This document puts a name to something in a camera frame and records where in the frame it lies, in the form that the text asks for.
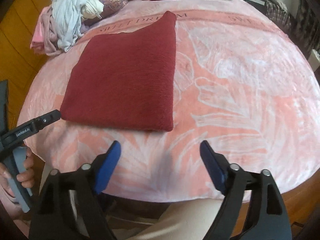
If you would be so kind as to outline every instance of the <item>light blue handle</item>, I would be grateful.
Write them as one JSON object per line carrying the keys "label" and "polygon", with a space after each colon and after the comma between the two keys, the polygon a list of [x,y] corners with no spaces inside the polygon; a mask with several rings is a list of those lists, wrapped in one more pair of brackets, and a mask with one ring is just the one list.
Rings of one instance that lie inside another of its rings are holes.
{"label": "light blue handle", "polygon": [[[15,165],[17,166],[17,169],[19,171],[19,173],[23,173],[26,171],[26,169],[24,168],[23,166],[23,162],[25,161],[26,159],[26,153],[27,153],[27,147],[17,147],[15,148],[13,151],[13,158],[14,158],[14,161],[15,161]],[[4,164],[9,168],[13,165],[12,163],[12,159],[10,160],[11,158],[7,158],[5,161],[4,161]],[[23,212],[27,213],[29,210],[30,210],[30,203],[29,203],[29,200],[26,200],[18,186],[17,186],[17,183],[19,183],[18,181],[16,181],[16,176],[17,174],[11,174],[12,178],[11,179],[8,179],[8,184],[10,186],[10,188],[12,189],[14,195],[15,195],[15,198],[17,199],[17,201],[19,202]],[[26,189],[29,196],[32,196],[32,192],[31,192],[31,189],[30,188],[27,188]]]}

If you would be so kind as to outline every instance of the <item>floral pillow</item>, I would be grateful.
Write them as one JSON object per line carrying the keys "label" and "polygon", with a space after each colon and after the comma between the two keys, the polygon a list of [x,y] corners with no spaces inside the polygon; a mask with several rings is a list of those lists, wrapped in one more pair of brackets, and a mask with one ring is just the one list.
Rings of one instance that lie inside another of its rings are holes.
{"label": "floral pillow", "polygon": [[127,0],[99,0],[103,3],[103,12],[100,14],[101,17],[95,17],[94,19],[87,19],[83,23],[86,26],[91,26],[102,19],[110,16],[121,10],[127,3]]}

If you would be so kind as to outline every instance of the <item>beige pants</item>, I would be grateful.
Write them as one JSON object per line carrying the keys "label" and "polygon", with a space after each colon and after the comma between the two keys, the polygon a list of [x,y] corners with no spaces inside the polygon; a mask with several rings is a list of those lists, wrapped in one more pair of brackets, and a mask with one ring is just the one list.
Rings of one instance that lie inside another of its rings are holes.
{"label": "beige pants", "polygon": [[196,199],[171,204],[159,222],[128,240],[202,240],[222,200]]}

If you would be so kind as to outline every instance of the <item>red towel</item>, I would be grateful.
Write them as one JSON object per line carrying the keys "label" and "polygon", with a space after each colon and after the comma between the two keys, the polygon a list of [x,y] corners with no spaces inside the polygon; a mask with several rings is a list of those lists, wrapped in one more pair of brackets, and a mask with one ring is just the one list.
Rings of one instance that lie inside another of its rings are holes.
{"label": "red towel", "polygon": [[93,37],[73,68],[61,105],[67,121],[134,130],[173,129],[176,16],[133,33]]}

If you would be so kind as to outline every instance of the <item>pink bedspread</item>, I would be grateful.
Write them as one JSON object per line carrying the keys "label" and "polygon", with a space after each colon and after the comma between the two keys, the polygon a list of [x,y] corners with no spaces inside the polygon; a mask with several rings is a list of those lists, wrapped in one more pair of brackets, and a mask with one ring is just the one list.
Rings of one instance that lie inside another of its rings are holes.
{"label": "pink bedspread", "polygon": [[42,67],[19,123],[60,109],[71,70],[90,37],[132,32],[167,10],[178,19],[172,132],[98,129],[60,120],[26,144],[66,172],[91,163],[118,140],[122,157],[105,192],[152,202],[221,197],[199,155],[204,139],[245,170],[271,170],[281,192],[308,179],[320,167],[319,85],[299,49],[242,0],[129,2]]}

